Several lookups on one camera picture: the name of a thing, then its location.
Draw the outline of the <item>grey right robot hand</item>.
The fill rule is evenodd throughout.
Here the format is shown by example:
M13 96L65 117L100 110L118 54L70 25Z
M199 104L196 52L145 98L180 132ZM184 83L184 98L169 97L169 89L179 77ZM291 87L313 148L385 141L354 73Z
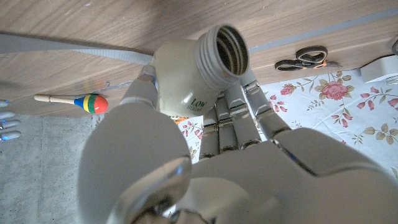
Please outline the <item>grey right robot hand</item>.
M1 110L1 142L21 137L20 131L13 130L21 124L20 120L14 119L15 115L13 110Z

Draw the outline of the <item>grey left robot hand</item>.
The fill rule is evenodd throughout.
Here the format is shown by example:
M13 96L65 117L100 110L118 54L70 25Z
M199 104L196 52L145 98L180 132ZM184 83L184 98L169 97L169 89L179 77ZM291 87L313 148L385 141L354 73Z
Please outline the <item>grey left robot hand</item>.
M81 223L396 223L397 181L381 166L272 110L267 141L193 163L174 122L155 108L146 65L92 132L77 184Z

